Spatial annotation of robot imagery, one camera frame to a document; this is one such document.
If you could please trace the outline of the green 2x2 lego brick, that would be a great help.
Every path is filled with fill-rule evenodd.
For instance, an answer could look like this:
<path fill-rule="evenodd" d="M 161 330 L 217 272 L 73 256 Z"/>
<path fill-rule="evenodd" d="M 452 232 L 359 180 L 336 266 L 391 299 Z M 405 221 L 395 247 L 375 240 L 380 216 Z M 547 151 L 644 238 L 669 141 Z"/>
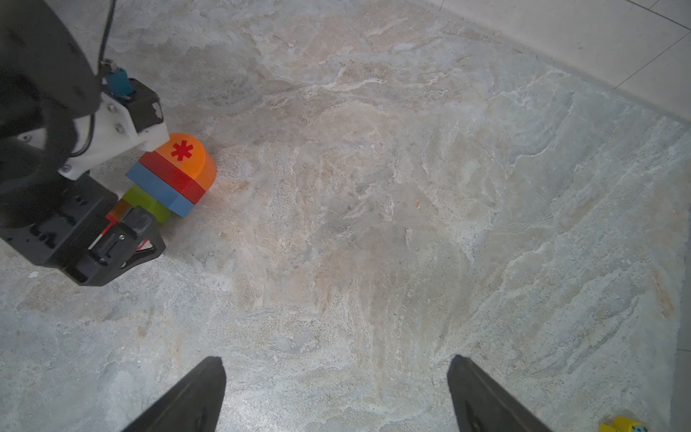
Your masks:
<path fill-rule="evenodd" d="M 123 196 L 124 201 L 131 207 L 141 207 L 151 213 L 159 224 L 165 223 L 172 215 L 171 210 L 160 203 L 156 198 L 140 188 L 133 185 Z"/>

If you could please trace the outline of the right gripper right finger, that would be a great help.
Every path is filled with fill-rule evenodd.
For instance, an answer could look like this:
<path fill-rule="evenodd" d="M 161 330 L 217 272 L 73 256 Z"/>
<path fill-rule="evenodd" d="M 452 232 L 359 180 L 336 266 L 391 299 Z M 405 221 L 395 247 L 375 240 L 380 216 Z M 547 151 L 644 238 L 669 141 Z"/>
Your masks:
<path fill-rule="evenodd" d="M 469 357 L 452 359 L 447 383 L 460 431 L 552 431 Z"/>

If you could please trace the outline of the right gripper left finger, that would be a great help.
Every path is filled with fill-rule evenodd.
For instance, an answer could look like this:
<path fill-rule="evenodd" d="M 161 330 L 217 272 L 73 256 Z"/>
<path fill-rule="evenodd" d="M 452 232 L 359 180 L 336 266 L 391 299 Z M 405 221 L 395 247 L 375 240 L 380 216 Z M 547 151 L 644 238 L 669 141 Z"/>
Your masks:
<path fill-rule="evenodd" d="M 214 432 L 226 383 L 221 358 L 207 356 L 122 432 Z"/>

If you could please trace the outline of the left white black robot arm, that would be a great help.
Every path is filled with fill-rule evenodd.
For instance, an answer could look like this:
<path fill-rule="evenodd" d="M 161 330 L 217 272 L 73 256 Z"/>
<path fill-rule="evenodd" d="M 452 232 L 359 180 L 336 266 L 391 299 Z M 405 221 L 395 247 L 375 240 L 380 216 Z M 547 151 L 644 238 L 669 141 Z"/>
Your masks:
<path fill-rule="evenodd" d="M 1 5 L 1 237 L 36 266 L 103 286 L 161 255 L 155 216 L 91 170 L 169 134 L 158 95 L 111 59 L 91 65 L 43 1 Z"/>

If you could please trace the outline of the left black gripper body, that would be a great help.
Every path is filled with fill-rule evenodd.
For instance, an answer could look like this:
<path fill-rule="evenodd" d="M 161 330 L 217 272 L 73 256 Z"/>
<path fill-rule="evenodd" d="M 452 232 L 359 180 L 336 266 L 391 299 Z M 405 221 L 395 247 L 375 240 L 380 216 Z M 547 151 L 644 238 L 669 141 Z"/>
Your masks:
<path fill-rule="evenodd" d="M 75 122 L 48 98 L 37 115 L 47 130 L 44 149 L 1 140 L 1 238 L 32 264 L 63 270 L 116 224 L 106 215 L 118 196 L 88 173 L 61 176 L 77 143 Z"/>

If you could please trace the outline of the red 2x4 lego brick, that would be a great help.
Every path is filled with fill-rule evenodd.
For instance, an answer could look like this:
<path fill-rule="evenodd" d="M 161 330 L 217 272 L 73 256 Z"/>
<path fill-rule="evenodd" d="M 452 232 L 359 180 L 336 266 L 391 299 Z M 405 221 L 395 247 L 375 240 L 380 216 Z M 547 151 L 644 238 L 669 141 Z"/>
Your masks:
<path fill-rule="evenodd" d="M 185 171 L 157 152 L 145 152 L 139 163 L 193 204 L 198 203 L 206 193 L 206 190 Z"/>

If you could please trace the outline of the brown 2x2 lego brick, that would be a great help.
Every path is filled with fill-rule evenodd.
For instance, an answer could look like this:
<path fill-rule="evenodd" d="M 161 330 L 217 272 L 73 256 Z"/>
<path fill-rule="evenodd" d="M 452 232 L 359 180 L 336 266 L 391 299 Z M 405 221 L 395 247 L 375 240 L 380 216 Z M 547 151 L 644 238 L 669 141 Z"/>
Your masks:
<path fill-rule="evenodd" d="M 106 218 L 111 223 L 118 223 L 131 210 L 132 205 L 124 198 L 120 199 L 118 203 L 109 210 Z"/>

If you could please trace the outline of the blue 2x4 lego brick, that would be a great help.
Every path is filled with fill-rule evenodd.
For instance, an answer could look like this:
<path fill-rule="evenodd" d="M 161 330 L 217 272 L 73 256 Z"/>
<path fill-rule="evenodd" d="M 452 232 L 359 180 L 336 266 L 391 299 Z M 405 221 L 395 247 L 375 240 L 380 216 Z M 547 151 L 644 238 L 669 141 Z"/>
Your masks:
<path fill-rule="evenodd" d="M 156 198 L 165 207 L 171 210 L 172 214 L 180 217 L 185 217 L 194 204 L 184 198 L 181 194 L 170 185 L 160 180 L 153 173 L 148 171 L 142 164 L 135 164 L 127 173 L 127 178 L 133 182 L 133 185 L 138 185 L 147 193 Z"/>

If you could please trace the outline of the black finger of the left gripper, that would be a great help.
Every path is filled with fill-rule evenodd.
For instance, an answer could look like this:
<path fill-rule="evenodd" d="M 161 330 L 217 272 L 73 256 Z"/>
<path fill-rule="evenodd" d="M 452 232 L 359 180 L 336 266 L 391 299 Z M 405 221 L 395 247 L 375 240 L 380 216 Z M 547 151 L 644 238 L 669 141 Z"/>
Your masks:
<path fill-rule="evenodd" d="M 82 286 L 105 286 L 136 266 L 160 257 L 165 249 L 156 218 L 135 207 L 92 248 L 80 252 L 63 273 Z"/>

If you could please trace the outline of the orange half-round lego piece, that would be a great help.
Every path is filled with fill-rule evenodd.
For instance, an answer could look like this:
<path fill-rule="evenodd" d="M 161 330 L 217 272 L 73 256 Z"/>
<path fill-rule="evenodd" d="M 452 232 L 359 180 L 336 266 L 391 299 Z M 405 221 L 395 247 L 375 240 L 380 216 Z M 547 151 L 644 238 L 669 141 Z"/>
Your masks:
<path fill-rule="evenodd" d="M 208 191 L 217 175 L 217 167 L 203 144 L 187 133 L 172 133 L 169 141 L 156 149 L 168 162 Z"/>

